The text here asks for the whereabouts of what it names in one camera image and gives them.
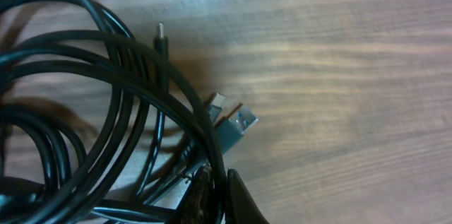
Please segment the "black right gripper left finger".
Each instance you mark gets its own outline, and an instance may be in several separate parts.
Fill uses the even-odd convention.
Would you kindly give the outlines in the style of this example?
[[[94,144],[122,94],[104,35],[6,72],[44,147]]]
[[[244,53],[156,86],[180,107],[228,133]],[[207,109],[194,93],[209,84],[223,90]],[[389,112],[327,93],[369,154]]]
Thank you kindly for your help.
[[[209,164],[198,168],[184,197],[176,209],[176,224],[205,224],[210,221],[213,194],[212,168]]]

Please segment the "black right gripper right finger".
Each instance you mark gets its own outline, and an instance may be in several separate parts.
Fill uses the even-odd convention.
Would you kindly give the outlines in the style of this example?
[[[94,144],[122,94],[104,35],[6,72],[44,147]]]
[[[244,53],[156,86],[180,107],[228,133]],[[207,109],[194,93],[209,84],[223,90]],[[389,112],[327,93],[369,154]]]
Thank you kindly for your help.
[[[238,171],[227,171],[226,224],[269,224],[258,209]]]

